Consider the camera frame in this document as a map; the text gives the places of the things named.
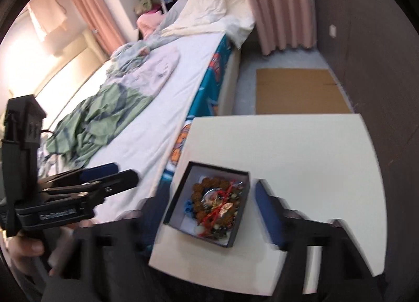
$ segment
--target tabletop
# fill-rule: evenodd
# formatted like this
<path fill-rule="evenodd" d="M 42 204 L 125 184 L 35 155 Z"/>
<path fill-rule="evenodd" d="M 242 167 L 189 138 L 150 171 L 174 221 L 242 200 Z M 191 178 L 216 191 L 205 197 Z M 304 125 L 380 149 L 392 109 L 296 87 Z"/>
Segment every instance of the tabletop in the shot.
<path fill-rule="evenodd" d="M 384 270 L 387 220 L 381 173 L 358 114 L 195 118 L 173 177 L 176 190 L 189 161 L 249 171 L 252 189 L 232 248 L 161 225 L 150 265 L 212 288 L 271 295 L 285 252 L 269 243 L 254 182 L 312 220 L 345 220 L 371 271 Z M 316 291 L 321 250 L 314 247 L 305 292 Z"/>

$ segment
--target pink bag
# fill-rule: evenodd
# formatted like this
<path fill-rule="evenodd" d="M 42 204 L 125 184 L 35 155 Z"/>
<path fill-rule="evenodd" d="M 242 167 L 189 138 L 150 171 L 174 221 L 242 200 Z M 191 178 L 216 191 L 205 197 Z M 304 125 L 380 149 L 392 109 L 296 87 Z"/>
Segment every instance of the pink bag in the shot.
<path fill-rule="evenodd" d="M 164 19 L 164 14 L 160 11 L 155 13 L 142 14 L 137 20 L 137 26 L 140 29 L 143 39 L 146 40 L 159 26 Z"/>

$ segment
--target box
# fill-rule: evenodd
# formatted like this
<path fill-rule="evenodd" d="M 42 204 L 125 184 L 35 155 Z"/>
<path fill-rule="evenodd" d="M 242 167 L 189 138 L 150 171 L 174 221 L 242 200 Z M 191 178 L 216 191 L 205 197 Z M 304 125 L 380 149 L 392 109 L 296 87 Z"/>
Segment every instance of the box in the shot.
<path fill-rule="evenodd" d="M 227 233 L 227 237 L 213 240 L 206 237 L 200 237 L 195 233 L 197 222 L 195 219 L 185 214 L 185 203 L 191 198 L 193 184 L 200 183 L 203 178 L 221 178 L 228 181 L 242 182 L 244 188 L 242 189 L 240 197 L 240 205 L 237 209 L 237 216 L 234 225 Z M 188 167 L 182 177 L 179 187 L 170 202 L 168 211 L 163 223 L 177 229 L 192 237 L 202 239 L 209 243 L 213 243 L 224 248 L 231 248 L 233 246 L 240 221 L 243 216 L 244 208 L 246 206 L 247 197 L 250 190 L 249 173 L 237 171 L 235 169 L 228 169 L 213 165 L 201 164 L 198 162 L 189 162 Z"/>

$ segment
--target dark wall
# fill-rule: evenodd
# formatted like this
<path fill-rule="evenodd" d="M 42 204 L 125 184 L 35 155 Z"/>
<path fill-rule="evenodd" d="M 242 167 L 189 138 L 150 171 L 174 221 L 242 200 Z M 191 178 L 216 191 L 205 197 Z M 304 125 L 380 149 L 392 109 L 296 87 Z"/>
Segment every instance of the dark wall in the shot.
<path fill-rule="evenodd" d="M 318 49 L 362 114 L 382 171 L 386 300 L 405 300 L 419 282 L 419 35 L 395 0 L 316 0 L 316 10 Z"/>

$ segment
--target gray tile floor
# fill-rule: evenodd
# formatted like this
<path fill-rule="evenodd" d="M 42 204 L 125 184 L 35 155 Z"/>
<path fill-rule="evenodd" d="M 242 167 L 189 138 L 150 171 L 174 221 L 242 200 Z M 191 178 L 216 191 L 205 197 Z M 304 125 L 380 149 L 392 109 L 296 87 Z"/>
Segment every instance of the gray tile floor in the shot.
<path fill-rule="evenodd" d="M 260 49 L 246 48 L 244 45 L 233 106 L 234 115 L 255 114 L 256 70 L 261 68 L 329 69 L 329 66 L 316 49 L 276 50 L 269 56 L 263 56 Z"/>

